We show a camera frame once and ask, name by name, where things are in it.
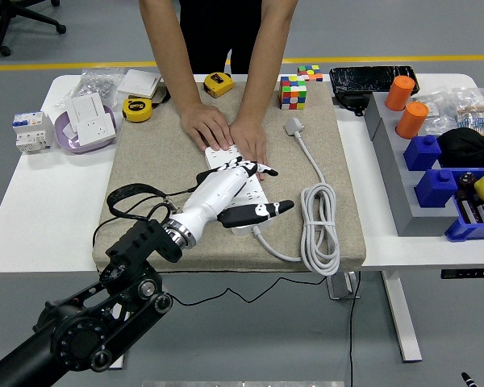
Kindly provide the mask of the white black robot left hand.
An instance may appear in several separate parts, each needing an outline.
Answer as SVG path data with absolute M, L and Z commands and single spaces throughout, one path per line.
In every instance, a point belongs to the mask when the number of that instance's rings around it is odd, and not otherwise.
M 200 173 L 195 191 L 186 201 L 182 212 L 170 216 L 165 222 L 165 231 L 179 248 L 189 249 L 202 238 L 209 222 L 219 221 L 226 228 L 252 226 L 294 207 L 291 200 L 229 207 L 232 199 L 256 173 L 277 175 L 277 171 L 269 166 L 243 160 L 240 156 Z

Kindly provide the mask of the person's left hand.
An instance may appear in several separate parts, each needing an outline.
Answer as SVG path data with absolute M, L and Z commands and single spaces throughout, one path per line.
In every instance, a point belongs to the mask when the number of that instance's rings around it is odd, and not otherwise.
M 267 136 L 260 120 L 238 117 L 229 126 L 229 135 L 243 158 L 268 164 Z

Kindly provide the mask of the person's right hand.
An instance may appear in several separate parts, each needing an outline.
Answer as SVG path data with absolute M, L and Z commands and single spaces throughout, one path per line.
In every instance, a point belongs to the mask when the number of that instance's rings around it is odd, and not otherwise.
M 227 150 L 234 144 L 224 114 L 215 106 L 192 102 L 179 108 L 181 129 L 201 150 Z

